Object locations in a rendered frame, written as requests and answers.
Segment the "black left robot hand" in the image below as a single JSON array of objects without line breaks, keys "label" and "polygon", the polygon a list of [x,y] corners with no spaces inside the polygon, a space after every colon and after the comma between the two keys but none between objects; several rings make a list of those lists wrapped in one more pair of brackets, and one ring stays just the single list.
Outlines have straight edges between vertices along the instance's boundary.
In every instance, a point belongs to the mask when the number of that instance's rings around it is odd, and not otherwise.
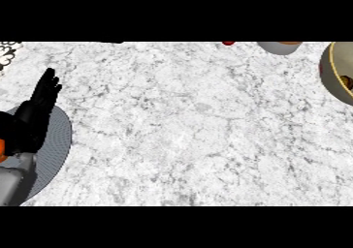
[{"label": "black left robot hand", "polygon": [[48,68],[32,93],[16,114],[0,111],[0,140],[5,141],[7,156],[36,153],[48,132],[53,109],[63,89],[56,70]]}]

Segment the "grey round plate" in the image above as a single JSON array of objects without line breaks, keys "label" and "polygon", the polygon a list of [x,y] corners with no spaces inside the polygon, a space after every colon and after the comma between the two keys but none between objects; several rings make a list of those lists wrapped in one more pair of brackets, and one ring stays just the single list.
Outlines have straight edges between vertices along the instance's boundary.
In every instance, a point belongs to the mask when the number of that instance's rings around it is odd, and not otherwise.
[{"label": "grey round plate", "polygon": [[56,178],[68,160],[70,144],[72,144],[72,123],[63,109],[60,107],[54,107],[50,126],[48,126],[47,139],[42,148],[35,154],[36,180],[26,201],[45,189],[50,182]]}]

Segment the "cream bowl with yellow rim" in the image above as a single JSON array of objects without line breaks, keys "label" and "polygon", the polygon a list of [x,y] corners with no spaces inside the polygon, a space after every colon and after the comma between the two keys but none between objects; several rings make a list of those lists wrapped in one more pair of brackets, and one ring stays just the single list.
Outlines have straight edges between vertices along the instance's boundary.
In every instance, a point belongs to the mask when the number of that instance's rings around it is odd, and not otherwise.
[{"label": "cream bowl with yellow rim", "polygon": [[332,42],[321,59],[322,84],[334,97],[353,106],[353,42]]}]

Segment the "black and white patterned cloth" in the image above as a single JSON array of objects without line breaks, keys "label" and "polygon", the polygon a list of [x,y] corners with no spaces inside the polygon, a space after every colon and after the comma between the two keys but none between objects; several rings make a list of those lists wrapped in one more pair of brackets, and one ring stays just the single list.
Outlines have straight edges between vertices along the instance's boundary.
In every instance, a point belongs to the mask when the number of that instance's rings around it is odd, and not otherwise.
[{"label": "black and white patterned cloth", "polygon": [[13,64],[19,50],[22,48],[22,42],[0,42],[0,77],[5,75],[5,70]]}]

